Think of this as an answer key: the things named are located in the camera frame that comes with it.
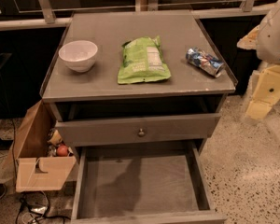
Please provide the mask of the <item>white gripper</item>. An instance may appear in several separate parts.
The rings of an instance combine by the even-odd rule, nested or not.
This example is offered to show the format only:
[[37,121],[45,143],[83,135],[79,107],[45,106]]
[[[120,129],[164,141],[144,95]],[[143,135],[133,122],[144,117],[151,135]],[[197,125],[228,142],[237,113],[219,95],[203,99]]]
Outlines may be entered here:
[[259,59],[275,63],[259,73],[245,112],[251,119],[264,119],[280,100],[280,3],[238,41],[237,47],[254,49]]

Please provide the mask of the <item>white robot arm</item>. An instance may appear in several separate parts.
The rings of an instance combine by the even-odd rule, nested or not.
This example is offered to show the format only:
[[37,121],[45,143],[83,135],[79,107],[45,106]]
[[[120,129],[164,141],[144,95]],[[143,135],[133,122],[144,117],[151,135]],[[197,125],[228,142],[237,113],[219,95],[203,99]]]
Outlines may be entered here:
[[264,119],[280,100],[280,0],[258,26],[238,41],[237,47],[254,49],[258,58],[267,64],[259,72],[246,110],[251,119]]

